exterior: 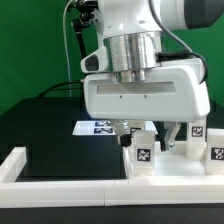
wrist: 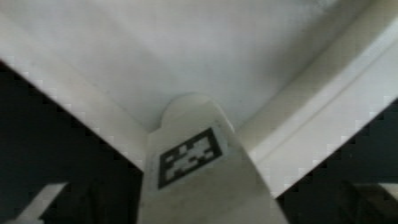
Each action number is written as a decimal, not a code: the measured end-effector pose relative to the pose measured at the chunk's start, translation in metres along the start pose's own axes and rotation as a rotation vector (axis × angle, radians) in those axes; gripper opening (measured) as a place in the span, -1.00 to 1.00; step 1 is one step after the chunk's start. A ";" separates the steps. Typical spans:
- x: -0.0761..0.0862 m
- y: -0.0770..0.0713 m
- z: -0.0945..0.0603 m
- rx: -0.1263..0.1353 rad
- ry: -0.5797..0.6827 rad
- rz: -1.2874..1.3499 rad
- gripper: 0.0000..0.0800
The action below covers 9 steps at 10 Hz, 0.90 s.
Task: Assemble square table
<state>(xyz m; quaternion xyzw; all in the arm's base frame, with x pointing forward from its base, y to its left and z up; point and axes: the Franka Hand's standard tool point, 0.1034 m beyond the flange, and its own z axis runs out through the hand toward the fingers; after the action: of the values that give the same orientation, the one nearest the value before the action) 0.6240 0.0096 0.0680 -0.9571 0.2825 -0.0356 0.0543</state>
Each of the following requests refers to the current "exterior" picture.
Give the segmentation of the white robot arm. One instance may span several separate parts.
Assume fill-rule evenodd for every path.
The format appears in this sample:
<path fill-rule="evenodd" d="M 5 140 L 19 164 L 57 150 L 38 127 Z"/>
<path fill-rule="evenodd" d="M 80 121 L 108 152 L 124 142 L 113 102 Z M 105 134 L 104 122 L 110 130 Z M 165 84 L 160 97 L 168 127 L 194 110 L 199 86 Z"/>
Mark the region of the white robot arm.
<path fill-rule="evenodd" d="M 208 68 L 199 54 L 173 34 L 213 25 L 224 0 L 95 0 L 98 49 L 82 70 L 89 115 L 108 119 L 127 147 L 125 120 L 159 121 L 167 129 L 161 149 L 171 150 L 180 125 L 210 111 Z"/>

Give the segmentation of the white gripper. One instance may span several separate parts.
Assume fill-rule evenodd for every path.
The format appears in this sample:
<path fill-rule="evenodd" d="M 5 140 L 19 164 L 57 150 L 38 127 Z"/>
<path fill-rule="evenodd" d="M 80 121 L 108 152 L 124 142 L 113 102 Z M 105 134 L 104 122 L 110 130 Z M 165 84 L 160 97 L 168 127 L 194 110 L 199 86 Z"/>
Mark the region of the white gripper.
<path fill-rule="evenodd" d="M 84 98 L 88 114 L 94 119 L 163 121 L 165 136 L 162 152 L 175 149 L 179 122 L 192 122 L 210 111 L 203 62 L 199 58 L 165 61 L 148 69 L 142 82 L 120 82 L 108 70 L 107 50 L 99 48 L 81 61 Z M 118 144 L 131 145 L 131 134 L 124 120 L 111 120 Z"/>

